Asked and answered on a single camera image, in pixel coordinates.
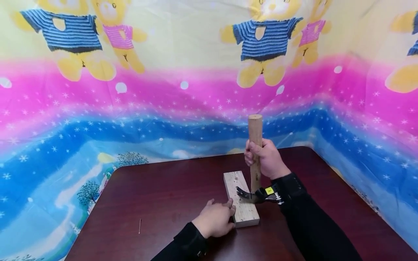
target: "yellow background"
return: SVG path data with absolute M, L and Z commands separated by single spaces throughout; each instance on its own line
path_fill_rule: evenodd
M 220 42 L 219 30 L 249 20 L 247 0 L 132 0 L 125 24 L 148 32 L 144 43 L 134 43 L 148 68 L 238 67 L 241 47 Z M 300 16 L 312 6 L 305 0 Z M 49 59 L 41 33 L 20 31 L 9 14 L 36 7 L 35 0 L 4 0 L 0 9 L 0 59 Z M 397 64 L 406 56 L 418 35 L 389 32 L 397 14 L 418 10 L 416 0 L 334 0 L 324 19 L 332 22 L 328 35 L 319 40 L 321 57 L 350 53 L 363 59 Z M 116 57 L 103 43 L 107 55 Z M 294 48 L 289 48 L 290 60 Z

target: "table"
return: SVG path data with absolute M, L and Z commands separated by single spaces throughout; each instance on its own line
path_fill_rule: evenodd
M 364 260 L 418 260 L 418 255 L 313 150 L 295 147 L 280 153 Z M 116 170 L 66 261 L 151 260 L 208 200 L 227 200 L 223 173 L 238 170 L 250 182 L 250 169 L 242 154 Z M 262 180 L 263 186 L 268 183 L 266 178 Z M 257 210 L 258 226 L 211 240 L 202 260 L 303 260 L 278 206 L 264 203 Z

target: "blue striped shirt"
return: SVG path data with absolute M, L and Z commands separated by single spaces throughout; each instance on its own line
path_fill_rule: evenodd
M 415 15 L 414 19 L 414 31 L 412 31 L 412 34 L 418 33 L 418 12 Z M 418 40 L 415 42 L 414 46 L 412 46 L 411 49 L 409 49 L 408 56 L 411 55 L 418 55 Z
M 37 33 L 42 31 L 51 51 L 83 53 L 102 50 L 97 37 L 96 16 L 55 14 L 42 9 L 26 10 L 21 14 Z M 56 28 L 53 18 L 64 20 L 65 28 Z
M 241 60 L 266 61 L 286 55 L 288 40 L 296 24 L 303 18 L 292 18 L 283 21 L 247 21 L 233 25 L 237 44 L 242 42 Z M 264 36 L 257 40 L 255 29 L 265 27 Z

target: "striped shirt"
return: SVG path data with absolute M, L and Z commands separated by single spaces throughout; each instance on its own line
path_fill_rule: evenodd
M 325 20 L 319 20 L 313 23 L 309 23 L 302 30 L 302 39 L 299 44 L 299 47 L 317 41 L 319 39 L 319 34 L 322 32 L 322 29 L 324 28 L 324 25 Z
M 133 28 L 128 25 L 105 26 L 103 30 L 114 48 L 129 50 L 133 48 Z
M 241 60 L 266 61 L 286 55 L 288 40 L 296 24 L 302 19 L 262 22 L 250 20 L 233 25 L 237 44 L 242 42 Z M 264 35 L 260 40 L 255 37 L 257 27 L 265 27 Z
M 415 15 L 414 19 L 414 31 L 412 31 L 412 34 L 418 33 L 418 12 Z M 418 55 L 418 40 L 415 42 L 414 46 L 412 46 L 411 49 L 409 49 L 408 56 L 412 55 Z
M 83 53 L 102 50 L 97 37 L 96 16 L 55 14 L 42 9 L 21 12 L 22 16 L 43 37 L 51 51 L 64 50 L 71 53 Z M 65 26 L 57 28 L 53 19 L 63 20 Z

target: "white circle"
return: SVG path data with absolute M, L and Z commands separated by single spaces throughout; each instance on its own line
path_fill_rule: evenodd
M 276 91 L 276 95 L 282 94 L 284 90 L 285 90 L 285 86 L 284 85 L 280 86 Z
M 341 73 L 341 72 L 342 72 L 342 66 L 339 66 L 339 65 L 338 65 L 337 67 L 335 67 L 335 68 L 334 68 L 334 72 L 335 72 L 335 73 Z
M 182 81 L 180 83 L 180 88 L 182 88 L 183 90 L 186 90 L 189 87 L 189 83 L 187 81 Z
M 0 86 L 6 89 L 10 89 L 12 87 L 12 82 L 6 77 L 0 77 Z
M 116 91 L 117 91 L 117 93 L 119 93 L 119 94 L 124 94 L 126 91 L 127 91 L 127 86 L 126 86 L 126 84 L 125 83 L 123 83 L 123 82 L 118 82 L 117 84 L 116 84 L 116 87 L 115 87 L 115 89 L 116 89 Z

